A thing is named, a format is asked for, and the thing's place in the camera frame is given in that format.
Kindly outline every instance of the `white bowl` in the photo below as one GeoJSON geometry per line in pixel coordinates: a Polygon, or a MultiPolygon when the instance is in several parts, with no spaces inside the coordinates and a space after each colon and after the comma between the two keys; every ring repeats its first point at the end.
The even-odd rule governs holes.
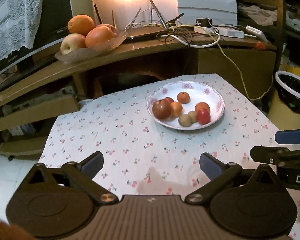
{"type": "Polygon", "coordinates": [[[192,81],[178,81],[174,83],[168,83],[154,91],[148,98],[147,109],[149,114],[152,115],[152,117],[158,123],[166,127],[176,130],[197,130],[208,127],[218,121],[225,111],[225,102],[220,93],[208,85],[192,81]],[[187,114],[190,111],[194,111],[197,103],[206,102],[210,106],[211,119],[209,123],[200,125],[198,122],[196,122],[190,127],[182,127],[178,123],[178,118],[159,120],[153,115],[152,106],[156,101],[166,97],[170,97],[174,101],[177,101],[177,95],[180,92],[187,92],[190,96],[190,102],[187,104],[182,104],[182,114],[187,114]]]}

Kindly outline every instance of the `trash can rim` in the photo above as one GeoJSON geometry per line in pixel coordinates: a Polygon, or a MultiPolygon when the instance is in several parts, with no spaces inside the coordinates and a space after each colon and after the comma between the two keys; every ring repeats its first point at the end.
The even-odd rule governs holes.
{"type": "Polygon", "coordinates": [[[282,82],[282,80],[279,78],[279,75],[280,74],[285,74],[285,75],[288,75],[288,76],[291,76],[291,77],[294,77],[298,80],[300,80],[300,77],[295,75],[295,74],[292,74],[290,72],[287,72],[287,71],[278,71],[276,74],[275,74],[275,80],[280,84],[280,86],[282,86],[285,90],[287,90],[288,92],[290,92],[292,95],[300,98],[300,93],[294,91],[293,89],[291,89],[290,87],[288,87],[285,83],[282,82]]]}

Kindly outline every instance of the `small orange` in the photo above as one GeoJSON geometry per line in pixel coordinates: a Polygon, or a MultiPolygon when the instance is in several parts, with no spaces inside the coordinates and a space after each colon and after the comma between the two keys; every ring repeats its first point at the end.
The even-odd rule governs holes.
{"type": "Polygon", "coordinates": [[[187,104],[187,103],[190,102],[190,96],[189,96],[189,94],[187,92],[180,92],[177,95],[177,99],[182,104],[187,104]]]}
{"type": "Polygon", "coordinates": [[[182,105],[179,102],[172,102],[171,103],[172,108],[172,116],[173,117],[179,117],[182,114],[182,105]]]}
{"type": "Polygon", "coordinates": [[[194,110],[198,113],[200,109],[205,108],[210,112],[210,106],[205,102],[197,103],[194,110]]]}
{"type": "Polygon", "coordinates": [[[68,30],[70,33],[79,33],[83,36],[87,36],[94,27],[94,22],[91,17],[84,14],[76,15],[68,22],[68,30]]]}

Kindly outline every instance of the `ribbed gray surface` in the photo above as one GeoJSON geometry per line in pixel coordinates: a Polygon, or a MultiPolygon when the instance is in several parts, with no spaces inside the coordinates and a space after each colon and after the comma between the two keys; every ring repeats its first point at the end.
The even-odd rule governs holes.
{"type": "MultiPolygon", "coordinates": [[[[202,206],[177,195],[125,196],[103,206],[91,223],[63,240],[238,240],[216,225],[202,206]]],[[[288,240],[287,236],[276,240],[288,240]]]]}

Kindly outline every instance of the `kiwi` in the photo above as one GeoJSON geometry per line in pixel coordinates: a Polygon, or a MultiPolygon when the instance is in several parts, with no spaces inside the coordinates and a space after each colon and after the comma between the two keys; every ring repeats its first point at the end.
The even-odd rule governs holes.
{"type": "Polygon", "coordinates": [[[183,127],[189,127],[192,123],[192,118],[189,114],[182,114],[179,117],[178,123],[183,127]]]}
{"type": "Polygon", "coordinates": [[[192,123],[196,123],[197,122],[197,112],[196,111],[190,111],[188,114],[192,119],[192,123]]]}

